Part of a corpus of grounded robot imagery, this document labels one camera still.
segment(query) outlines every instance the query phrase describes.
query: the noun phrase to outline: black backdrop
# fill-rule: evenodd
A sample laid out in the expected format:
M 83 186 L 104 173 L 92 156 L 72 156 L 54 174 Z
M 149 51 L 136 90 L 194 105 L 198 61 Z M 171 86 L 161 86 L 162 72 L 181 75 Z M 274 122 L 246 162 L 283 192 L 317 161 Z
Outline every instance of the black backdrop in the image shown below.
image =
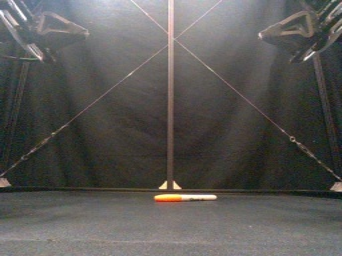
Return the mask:
M 218 1 L 175 2 L 178 36 Z M 167 30 L 167 0 L 135 3 Z M 167 48 L 120 81 L 167 45 L 167 34 L 128 0 L 46 1 L 44 10 L 91 36 L 62 51 L 56 64 L 31 65 L 8 165 L 118 86 L 7 178 L 22 186 L 158 188 L 166 180 Z M 287 53 L 258 41 L 258 32 L 298 10 L 297 1 L 223 0 L 179 41 L 332 166 L 313 62 L 289 64 Z M 328 73 L 337 67 L 338 59 Z M 334 85 L 338 95 L 338 80 Z M 334 182 L 178 44 L 174 176 L 189 189 L 329 189 Z

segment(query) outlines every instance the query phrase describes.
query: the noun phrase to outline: cable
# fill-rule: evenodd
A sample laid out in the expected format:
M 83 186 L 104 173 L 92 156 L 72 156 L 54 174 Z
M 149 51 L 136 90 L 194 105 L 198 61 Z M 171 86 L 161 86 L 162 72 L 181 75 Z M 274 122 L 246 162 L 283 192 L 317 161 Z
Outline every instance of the cable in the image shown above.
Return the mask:
M 10 55 L 3 55 L 0 54 L 0 57 L 6 60 L 11 60 L 11 61 L 20 61 L 20 62 L 39 62 L 38 58 L 22 58 L 22 57 L 15 57 L 15 56 L 10 56 Z

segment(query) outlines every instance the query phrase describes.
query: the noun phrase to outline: marker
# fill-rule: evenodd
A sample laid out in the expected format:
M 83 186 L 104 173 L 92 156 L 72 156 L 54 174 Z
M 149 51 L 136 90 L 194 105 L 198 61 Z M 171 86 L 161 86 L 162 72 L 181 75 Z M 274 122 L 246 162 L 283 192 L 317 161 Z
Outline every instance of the marker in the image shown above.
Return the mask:
M 215 195 L 187 195 L 187 194 L 163 194 L 155 196 L 157 202 L 187 202 L 187 201 L 213 201 Z

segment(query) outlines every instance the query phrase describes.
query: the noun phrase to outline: white stand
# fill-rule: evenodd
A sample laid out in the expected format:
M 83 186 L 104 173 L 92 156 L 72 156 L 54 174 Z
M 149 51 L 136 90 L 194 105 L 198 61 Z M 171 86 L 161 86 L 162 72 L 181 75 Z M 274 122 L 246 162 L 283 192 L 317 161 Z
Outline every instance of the white stand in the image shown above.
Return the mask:
M 11 184 L 6 178 L 0 178 L 0 188 L 11 187 Z
M 182 189 L 175 181 L 173 183 L 173 187 L 174 187 L 174 189 L 178 189 L 178 190 Z M 167 189 L 167 181 L 163 183 L 163 185 L 159 187 L 159 189 Z
M 342 192 L 342 182 L 336 182 L 334 186 L 330 188 L 332 191 Z

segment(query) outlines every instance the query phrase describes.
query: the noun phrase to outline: floor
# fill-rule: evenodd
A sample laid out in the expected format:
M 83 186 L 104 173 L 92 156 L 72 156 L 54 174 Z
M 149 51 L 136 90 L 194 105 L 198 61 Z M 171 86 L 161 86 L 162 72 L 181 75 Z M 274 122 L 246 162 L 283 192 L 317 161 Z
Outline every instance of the floor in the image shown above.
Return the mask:
M 341 255 L 342 200 L 218 194 L 0 193 L 0 255 Z

